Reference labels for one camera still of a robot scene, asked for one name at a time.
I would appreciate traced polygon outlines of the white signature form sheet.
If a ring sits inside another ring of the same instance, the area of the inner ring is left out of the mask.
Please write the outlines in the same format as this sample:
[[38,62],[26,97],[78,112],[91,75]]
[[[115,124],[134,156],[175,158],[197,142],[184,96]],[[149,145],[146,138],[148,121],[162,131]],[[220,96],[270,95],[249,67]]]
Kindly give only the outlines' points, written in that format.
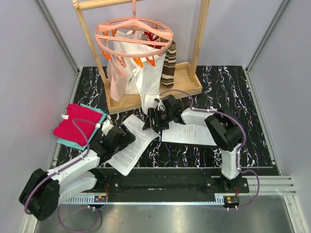
[[169,129],[162,131],[162,142],[217,146],[207,127],[174,122],[169,123]]

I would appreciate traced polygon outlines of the white printed text sheet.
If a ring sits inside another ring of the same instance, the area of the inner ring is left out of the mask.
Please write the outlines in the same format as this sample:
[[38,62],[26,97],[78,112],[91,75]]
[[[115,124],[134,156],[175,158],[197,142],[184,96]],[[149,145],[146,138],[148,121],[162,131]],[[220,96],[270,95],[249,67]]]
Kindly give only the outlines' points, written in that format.
[[114,154],[106,163],[111,165],[123,176],[127,176],[149,144],[159,137],[159,134],[152,129],[143,130],[144,122],[134,115],[129,116],[123,124],[136,139],[126,148]]

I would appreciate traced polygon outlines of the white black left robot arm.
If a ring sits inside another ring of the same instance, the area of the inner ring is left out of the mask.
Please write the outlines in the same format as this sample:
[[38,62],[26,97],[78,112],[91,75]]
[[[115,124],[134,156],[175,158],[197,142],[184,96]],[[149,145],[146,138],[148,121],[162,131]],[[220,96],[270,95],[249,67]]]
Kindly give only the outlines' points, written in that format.
[[124,124],[116,127],[110,120],[104,121],[80,155],[61,166],[48,171],[39,168],[31,174],[19,196],[24,212],[43,221],[67,199],[84,191],[102,191],[105,176],[98,166],[135,140]]

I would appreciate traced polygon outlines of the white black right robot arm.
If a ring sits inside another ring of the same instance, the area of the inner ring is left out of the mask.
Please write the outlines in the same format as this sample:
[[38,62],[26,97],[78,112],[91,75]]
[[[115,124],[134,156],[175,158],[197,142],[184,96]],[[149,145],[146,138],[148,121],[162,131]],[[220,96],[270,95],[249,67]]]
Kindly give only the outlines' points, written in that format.
[[239,152],[246,141],[243,126],[224,110],[184,106],[172,95],[155,101],[156,106],[147,110],[142,129],[162,132],[167,143],[219,148],[221,188],[234,191],[241,179]]

